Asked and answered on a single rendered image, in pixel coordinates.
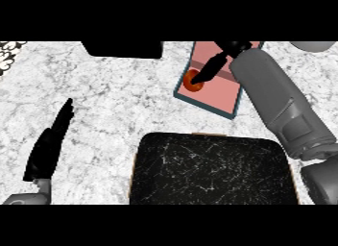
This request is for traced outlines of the black box-shaped appliance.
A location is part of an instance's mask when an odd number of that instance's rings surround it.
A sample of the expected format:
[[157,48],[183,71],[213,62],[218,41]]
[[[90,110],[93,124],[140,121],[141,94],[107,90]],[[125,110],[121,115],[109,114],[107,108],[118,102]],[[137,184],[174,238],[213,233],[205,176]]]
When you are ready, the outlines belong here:
[[159,59],[163,54],[160,41],[84,41],[82,45],[94,57]]

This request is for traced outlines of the black tray with scratches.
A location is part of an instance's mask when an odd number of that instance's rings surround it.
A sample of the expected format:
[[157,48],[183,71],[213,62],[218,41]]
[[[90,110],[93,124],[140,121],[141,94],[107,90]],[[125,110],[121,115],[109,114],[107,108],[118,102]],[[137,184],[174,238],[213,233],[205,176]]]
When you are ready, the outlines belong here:
[[132,205],[295,205],[286,155],[269,139],[149,133],[135,152]]

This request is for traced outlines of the pink tray with teal rim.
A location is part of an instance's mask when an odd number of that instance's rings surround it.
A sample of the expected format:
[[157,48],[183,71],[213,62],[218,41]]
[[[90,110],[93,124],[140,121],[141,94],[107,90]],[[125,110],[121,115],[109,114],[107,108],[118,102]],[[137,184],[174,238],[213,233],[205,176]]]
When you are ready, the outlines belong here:
[[187,61],[183,75],[180,76],[172,96],[211,111],[219,116],[233,119],[241,99],[243,88],[236,82],[228,69],[231,57],[208,82],[190,86],[188,80],[203,69],[206,61],[221,52],[212,41],[196,41],[191,48],[190,60]]

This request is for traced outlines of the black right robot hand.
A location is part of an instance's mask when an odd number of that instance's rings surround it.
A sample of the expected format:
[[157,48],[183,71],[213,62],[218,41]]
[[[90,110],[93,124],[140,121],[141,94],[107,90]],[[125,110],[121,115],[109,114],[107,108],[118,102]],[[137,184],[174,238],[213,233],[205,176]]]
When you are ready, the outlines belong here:
[[240,52],[247,50],[252,46],[249,41],[224,41],[216,40],[215,45],[219,47],[221,52],[208,59],[206,64],[199,72],[199,74],[191,79],[191,84],[208,82],[216,75],[219,69],[222,68],[227,57],[233,59],[237,57]]

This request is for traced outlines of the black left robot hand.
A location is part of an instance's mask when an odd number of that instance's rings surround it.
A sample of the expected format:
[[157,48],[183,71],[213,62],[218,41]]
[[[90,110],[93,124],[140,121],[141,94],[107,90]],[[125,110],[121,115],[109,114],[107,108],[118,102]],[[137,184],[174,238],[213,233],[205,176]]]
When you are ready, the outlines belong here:
[[48,179],[54,174],[60,144],[72,116],[72,99],[68,98],[57,112],[51,127],[43,131],[34,143],[22,175],[25,182]]

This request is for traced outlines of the grey rounded object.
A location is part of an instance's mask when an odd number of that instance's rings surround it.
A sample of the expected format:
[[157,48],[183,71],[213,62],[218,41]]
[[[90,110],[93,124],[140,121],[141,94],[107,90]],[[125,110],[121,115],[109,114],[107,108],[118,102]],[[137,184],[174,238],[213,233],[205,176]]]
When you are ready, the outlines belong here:
[[290,41],[290,44],[305,52],[318,53],[333,46],[334,41]]

